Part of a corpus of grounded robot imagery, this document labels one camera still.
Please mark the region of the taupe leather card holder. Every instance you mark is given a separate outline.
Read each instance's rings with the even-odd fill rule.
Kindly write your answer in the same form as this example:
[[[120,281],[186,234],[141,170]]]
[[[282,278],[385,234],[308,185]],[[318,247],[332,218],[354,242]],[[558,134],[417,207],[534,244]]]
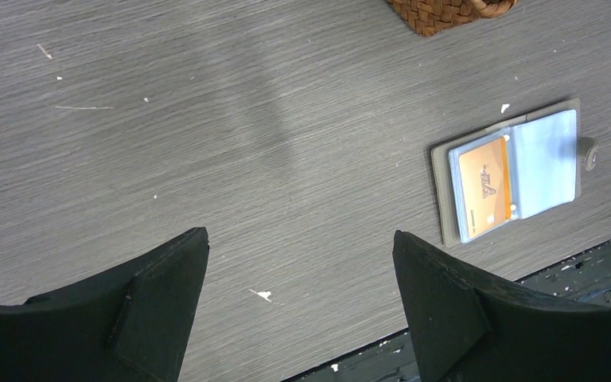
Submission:
[[[457,164],[460,154],[500,136],[508,140],[509,223],[570,203],[580,195],[581,170],[595,167],[597,141],[580,136],[579,127],[580,101],[568,99],[436,145],[430,155],[444,245],[450,248],[472,241],[461,237],[465,219]]]

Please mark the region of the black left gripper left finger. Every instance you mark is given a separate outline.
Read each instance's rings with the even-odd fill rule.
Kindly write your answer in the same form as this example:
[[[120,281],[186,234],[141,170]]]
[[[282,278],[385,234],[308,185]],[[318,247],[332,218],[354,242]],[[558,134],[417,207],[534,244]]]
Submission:
[[[175,381],[208,264],[192,228],[79,282],[0,305],[0,381]]]

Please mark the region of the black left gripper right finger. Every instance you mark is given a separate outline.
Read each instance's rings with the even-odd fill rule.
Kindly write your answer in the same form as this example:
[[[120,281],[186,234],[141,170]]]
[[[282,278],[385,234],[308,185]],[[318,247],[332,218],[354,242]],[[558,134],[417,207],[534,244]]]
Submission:
[[[611,307],[544,294],[397,231],[395,274],[424,381],[611,381]]]

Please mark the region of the gold credit card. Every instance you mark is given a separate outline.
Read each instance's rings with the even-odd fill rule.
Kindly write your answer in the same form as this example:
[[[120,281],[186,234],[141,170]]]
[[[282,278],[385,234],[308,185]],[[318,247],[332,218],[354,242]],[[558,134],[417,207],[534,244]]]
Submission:
[[[497,137],[457,157],[461,176],[463,217],[461,237],[470,241],[512,217],[508,171],[508,140]]]

